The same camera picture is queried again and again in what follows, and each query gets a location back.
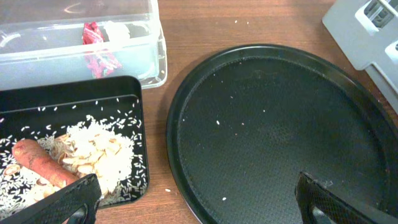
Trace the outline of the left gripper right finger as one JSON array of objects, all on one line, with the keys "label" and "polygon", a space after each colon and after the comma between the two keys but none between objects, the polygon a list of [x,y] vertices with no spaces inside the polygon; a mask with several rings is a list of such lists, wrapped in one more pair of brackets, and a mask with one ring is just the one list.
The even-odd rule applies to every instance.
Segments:
[{"label": "left gripper right finger", "polygon": [[295,198],[304,223],[397,223],[397,218],[349,200],[306,172],[300,172]]}]

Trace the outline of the food scraps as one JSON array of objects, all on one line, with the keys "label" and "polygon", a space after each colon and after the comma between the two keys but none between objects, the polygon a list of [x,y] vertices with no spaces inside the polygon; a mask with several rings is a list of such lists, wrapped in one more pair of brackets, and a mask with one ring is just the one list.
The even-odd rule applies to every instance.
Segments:
[{"label": "food scraps", "polygon": [[134,202],[149,184],[144,118],[137,96],[40,106],[1,113],[1,218],[58,190],[12,155],[23,139],[36,141],[72,174],[95,174],[100,206]]}]

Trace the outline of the orange carrot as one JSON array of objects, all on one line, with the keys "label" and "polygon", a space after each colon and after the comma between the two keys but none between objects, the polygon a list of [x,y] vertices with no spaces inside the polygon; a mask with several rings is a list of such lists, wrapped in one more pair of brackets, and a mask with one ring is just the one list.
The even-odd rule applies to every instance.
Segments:
[{"label": "orange carrot", "polygon": [[77,176],[52,159],[37,141],[31,139],[18,141],[12,148],[12,155],[22,166],[59,188],[64,188],[78,180]]}]

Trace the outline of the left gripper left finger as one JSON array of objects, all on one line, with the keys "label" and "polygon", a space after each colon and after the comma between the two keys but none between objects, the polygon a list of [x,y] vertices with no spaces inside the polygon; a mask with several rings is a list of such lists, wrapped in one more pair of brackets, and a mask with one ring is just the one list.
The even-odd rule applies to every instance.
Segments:
[{"label": "left gripper left finger", "polygon": [[94,223],[100,197],[98,178],[89,174],[1,223]]}]

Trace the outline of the red snack wrapper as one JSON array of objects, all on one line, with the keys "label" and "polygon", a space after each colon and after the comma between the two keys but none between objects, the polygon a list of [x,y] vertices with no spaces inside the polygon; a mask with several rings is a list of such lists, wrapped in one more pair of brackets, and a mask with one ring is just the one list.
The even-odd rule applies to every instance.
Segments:
[{"label": "red snack wrapper", "polygon": [[[82,34],[83,45],[102,44],[104,36],[96,22],[84,23]],[[85,52],[87,67],[93,78],[104,78],[122,68],[122,64],[108,49]]]}]

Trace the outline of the white tissue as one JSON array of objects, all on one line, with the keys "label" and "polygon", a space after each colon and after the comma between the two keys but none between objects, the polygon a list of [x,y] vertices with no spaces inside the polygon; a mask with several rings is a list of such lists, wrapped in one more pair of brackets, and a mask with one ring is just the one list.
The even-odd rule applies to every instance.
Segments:
[{"label": "white tissue", "polygon": [[110,42],[122,42],[131,38],[129,29],[123,23],[108,21],[104,29]]}]

